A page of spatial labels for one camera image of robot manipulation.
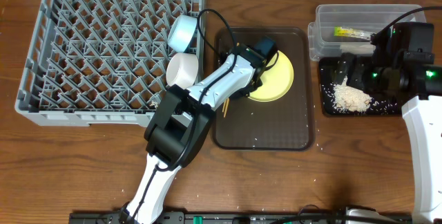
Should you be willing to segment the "light blue bowl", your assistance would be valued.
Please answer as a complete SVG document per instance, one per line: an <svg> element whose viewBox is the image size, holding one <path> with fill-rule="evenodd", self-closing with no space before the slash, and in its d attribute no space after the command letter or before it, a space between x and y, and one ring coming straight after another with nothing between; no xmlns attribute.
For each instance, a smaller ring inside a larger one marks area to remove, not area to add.
<svg viewBox="0 0 442 224"><path fill-rule="evenodd" d="M183 53L193 38L197 27L197 19L187 15L180 15L173 23L169 35L168 45L177 53Z"/></svg>

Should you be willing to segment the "green snack wrapper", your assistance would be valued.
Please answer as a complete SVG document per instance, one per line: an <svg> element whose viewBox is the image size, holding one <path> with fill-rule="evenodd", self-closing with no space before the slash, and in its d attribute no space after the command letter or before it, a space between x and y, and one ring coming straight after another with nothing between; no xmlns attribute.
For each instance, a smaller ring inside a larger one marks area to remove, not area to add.
<svg viewBox="0 0 442 224"><path fill-rule="evenodd" d="M334 28L335 37L351 37L351 38L364 39L370 41L372 36L375 34L376 34L375 32L348 28L344 26L337 26Z"/></svg>

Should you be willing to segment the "yellow plate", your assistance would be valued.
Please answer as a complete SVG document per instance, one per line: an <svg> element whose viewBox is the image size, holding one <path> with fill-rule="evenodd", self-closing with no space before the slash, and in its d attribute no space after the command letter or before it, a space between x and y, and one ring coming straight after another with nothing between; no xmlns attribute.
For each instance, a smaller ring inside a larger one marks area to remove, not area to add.
<svg viewBox="0 0 442 224"><path fill-rule="evenodd" d="M269 70L261 76L262 86L251 92L249 98L257 102L270 102L289 91L294 80L294 68L289 58L280 50L273 56Z"/></svg>

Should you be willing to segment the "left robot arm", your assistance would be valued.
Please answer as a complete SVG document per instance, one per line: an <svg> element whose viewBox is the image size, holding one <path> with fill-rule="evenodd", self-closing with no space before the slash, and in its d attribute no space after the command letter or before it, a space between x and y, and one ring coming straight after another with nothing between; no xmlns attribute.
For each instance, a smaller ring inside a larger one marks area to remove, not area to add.
<svg viewBox="0 0 442 224"><path fill-rule="evenodd" d="M120 223L154 223L179 170L201 150L217 109L230 97L248 97L262 86L261 75L278 54L272 39L254 46L236 44L221 67L199 83L171 86L145 130L146 169Z"/></svg>

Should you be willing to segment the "rice pile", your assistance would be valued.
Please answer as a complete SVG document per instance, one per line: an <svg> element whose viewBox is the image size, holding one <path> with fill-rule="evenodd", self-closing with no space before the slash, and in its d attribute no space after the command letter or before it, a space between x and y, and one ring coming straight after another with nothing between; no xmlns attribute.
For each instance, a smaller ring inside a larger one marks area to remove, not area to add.
<svg viewBox="0 0 442 224"><path fill-rule="evenodd" d="M335 99L338 107L344 107L350 111L362 110L371 96L368 94L346 85L347 78L342 84L335 84Z"/></svg>

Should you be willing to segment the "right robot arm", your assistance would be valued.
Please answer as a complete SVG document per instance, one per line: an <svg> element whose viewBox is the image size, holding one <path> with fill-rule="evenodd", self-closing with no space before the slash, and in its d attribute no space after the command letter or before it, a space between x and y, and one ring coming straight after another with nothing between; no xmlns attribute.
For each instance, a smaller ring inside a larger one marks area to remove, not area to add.
<svg viewBox="0 0 442 224"><path fill-rule="evenodd" d="M372 97L395 100L410 137L414 171L414 223L441 222L441 67L432 52L434 26L390 24L378 33L337 27L337 36L365 39L371 56L343 53L334 81Z"/></svg>

